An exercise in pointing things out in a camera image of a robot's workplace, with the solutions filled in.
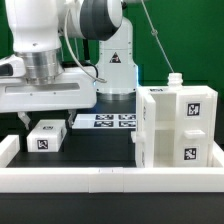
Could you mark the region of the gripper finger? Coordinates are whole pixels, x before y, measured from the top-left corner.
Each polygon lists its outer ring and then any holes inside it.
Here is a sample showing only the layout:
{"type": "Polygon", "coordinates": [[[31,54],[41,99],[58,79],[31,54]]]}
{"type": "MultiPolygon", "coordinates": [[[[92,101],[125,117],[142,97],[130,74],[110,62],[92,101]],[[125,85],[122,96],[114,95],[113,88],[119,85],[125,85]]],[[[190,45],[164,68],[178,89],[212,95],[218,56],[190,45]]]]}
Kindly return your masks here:
{"type": "Polygon", "coordinates": [[[70,128],[72,128],[72,126],[74,124],[74,119],[75,119],[75,116],[76,116],[76,109],[68,110],[68,113],[69,113],[68,125],[69,125],[70,128]]]}
{"type": "Polygon", "coordinates": [[[31,119],[29,118],[27,113],[26,112],[18,112],[17,115],[18,115],[19,119],[24,123],[25,128],[29,129],[29,123],[30,123],[31,119]]]}

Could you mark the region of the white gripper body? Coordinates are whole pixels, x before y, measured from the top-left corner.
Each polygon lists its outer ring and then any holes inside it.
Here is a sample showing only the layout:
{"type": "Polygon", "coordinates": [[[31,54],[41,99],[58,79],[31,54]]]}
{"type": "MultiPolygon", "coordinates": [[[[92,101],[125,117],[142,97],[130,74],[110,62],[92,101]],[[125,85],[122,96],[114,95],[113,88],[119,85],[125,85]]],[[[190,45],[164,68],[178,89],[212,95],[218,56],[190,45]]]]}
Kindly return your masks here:
{"type": "Polygon", "coordinates": [[[11,65],[12,76],[0,76],[0,113],[92,108],[97,101],[94,80],[80,68],[66,68],[51,84],[32,85],[25,79],[25,65],[11,55],[0,67],[11,65]]]}

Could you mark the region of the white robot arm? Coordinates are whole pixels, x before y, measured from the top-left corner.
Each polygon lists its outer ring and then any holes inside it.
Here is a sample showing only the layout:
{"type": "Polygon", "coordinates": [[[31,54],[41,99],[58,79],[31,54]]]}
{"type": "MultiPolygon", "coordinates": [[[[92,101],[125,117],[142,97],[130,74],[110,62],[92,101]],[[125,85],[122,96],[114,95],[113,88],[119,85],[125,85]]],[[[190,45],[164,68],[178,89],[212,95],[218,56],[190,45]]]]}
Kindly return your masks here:
{"type": "Polygon", "coordinates": [[[15,113],[29,123],[30,112],[74,112],[92,108],[98,95],[127,97],[136,78],[116,82],[111,68],[134,72],[128,50],[104,51],[97,65],[63,59],[63,45],[72,38],[110,44],[126,23],[123,0],[4,0],[13,36],[13,54],[0,59],[0,113],[15,113]]]}

